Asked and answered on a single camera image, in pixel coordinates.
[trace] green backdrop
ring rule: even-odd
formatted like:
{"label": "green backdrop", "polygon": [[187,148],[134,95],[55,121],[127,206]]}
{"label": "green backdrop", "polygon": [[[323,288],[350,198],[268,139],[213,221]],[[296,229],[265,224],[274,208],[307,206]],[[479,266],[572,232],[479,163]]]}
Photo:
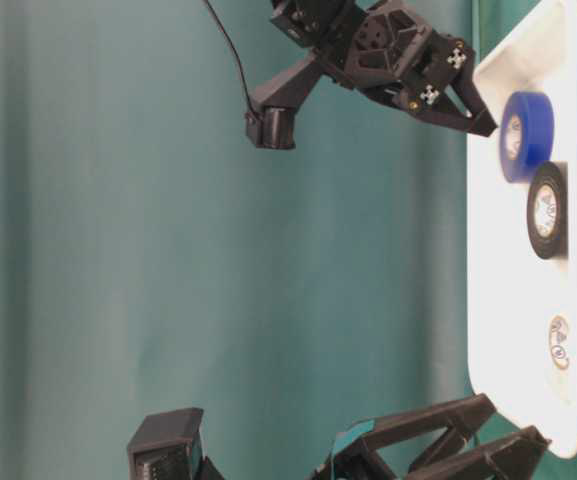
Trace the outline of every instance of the green backdrop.
{"label": "green backdrop", "polygon": [[[470,1],[411,3],[471,38]],[[251,83],[303,55],[266,0],[215,6]],[[464,136],[327,81],[295,152],[242,115],[199,0],[0,0],[1,480],[127,478],[183,406],[228,478],[305,478],[352,421],[468,393]]]}

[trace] white tray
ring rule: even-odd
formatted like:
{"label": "white tray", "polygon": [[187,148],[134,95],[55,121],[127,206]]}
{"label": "white tray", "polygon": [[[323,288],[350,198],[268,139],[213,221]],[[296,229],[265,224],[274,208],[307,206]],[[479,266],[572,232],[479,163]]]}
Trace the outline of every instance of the white tray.
{"label": "white tray", "polygon": [[[560,457],[577,453],[577,0],[542,2],[482,62],[475,83],[501,123],[518,90],[546,93],[552,161],[567,165],[567,259],[544,261],[526,226],[529,185],[506,182],[499,132],[468,140],[468,364],[473,388]],[[551,355],[563,317],[565,357]]]}

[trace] black plastic part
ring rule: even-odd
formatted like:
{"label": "black plastic part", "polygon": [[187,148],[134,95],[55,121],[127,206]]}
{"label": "black plastic part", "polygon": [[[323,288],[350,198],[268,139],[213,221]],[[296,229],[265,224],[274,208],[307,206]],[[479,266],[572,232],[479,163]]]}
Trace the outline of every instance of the black plastic part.
{"label": "black plastic part", "polygon": [[253,112],[246,113],[246,134],[259,148],[295,148],[295,116],[323,75],[314,56],[285,70],[252,94]]}
{"label": "black plastic part", "polygon": [[513,433],[428,467],[406,480],[529,480],[548,448],[535,427]]}
{"label": "black plastic part", "polygon": [[416,480],[526,480],[534,472],[548,442],[534,428],[459,454],[495,413],[485,395],[444,403],[403,415],[375,419],[372,431],[361,435],[334,458],[329,456],[309,480],[393,480],[397,477],[377,450],[443,430],[442,435],[410,465],[403,478]]}
{"label": "black plastic part", "polygon": [[160,480],[193,480],[193,453],[199,459],[203,455],[202,416],[203,410],[188,408],[146,417],[127,447],[131,479],[152,477],[156,471]]}
{"label": "black plastic part", "polygon": [[[568,253],[568,184],[564,166],[552,162],[543,163],[535,172],[528,193],[526,217],[528,237],[533,250],[540,258],[549,260],[564,257]],[[553,230],[546,237],[542,236],[535,224],[535,204],[539,190],[548,186],[554,194],[556,215],[553,215]]]}
{"label": "black plastic part", "polygon": [[[252,95],[247,134],[260,148],[294,148],[295,116],[322,75],[426,123],[481,136],[497,124],[473,82],[475,51],[441,35],[402,0],[272,0],[272,23],[307,59]],[[462,103],[447,95],[452,89]]]}

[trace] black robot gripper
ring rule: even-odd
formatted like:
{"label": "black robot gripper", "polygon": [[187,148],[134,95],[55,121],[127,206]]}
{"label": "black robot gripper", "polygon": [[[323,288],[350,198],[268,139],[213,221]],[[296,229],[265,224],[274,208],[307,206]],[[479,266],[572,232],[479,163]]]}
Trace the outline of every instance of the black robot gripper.
{"label": "black robot gripper", "polygon": [[[337,436],[308,480],[529,480],[549,444],[534,427],[465,450],[495,412],[488,397],[477,395],[359,422]],[[224,480],[203,455],[202,415],[186,409],[146,417],[128,445],[131,480]],[[442,433],[402,477],[377,453],[432,432]]]}
{"label": "black robot gripper", "polygon": [[496,130],[473,82],[475,51],[462,38],[439,34],[402,0],[367,10],[355,0],[272,5],[271,22],[310,52],[250,96],[246,132],[256,147],[295,147],[296,115],[323,76],[422,122],[482,136]]}

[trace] black cable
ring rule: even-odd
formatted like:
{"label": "black cable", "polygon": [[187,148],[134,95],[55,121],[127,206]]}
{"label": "black cable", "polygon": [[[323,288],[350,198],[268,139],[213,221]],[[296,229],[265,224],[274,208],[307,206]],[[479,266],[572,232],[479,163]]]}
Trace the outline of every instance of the black cable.
{"label": "black cable", "polygon": [[235,63],[237,65],[237,70],[239,71],[239,79],[241,80],[241,86],[242,86],[243,92],[244,92],[244,100],[246,102],[246,105],[248,105],[248,111],[251,114],[257,116],[255,109],[252,107],[252,101],[250,100],[250,93],[248,91],[248,83],[246,82],[246,75],[244,73],[244,67],[241,64],[241,59],[239,58],[239,54],[237,53],[237,49],[235,48],[235,44],[233,43],[232,39],[230,38],[230,35],[228,35],[228,32],[226,31],[226,28],[224,27],[223,23],[221,23],[221,20],[219,19],[219,15],[217,15],[217,12],[212,7],[210,0],[203,0],[203,2],[204,2],[204,5],[206,5],[208,12],[210,12],[210,15],[212,16],[213,20],[217,24],[217,28],[219,28],[219,31],[222,33],[222,35],[226,39],[226,43],[230,47],[230,51],[232,52],[232,56],[235,59]]}

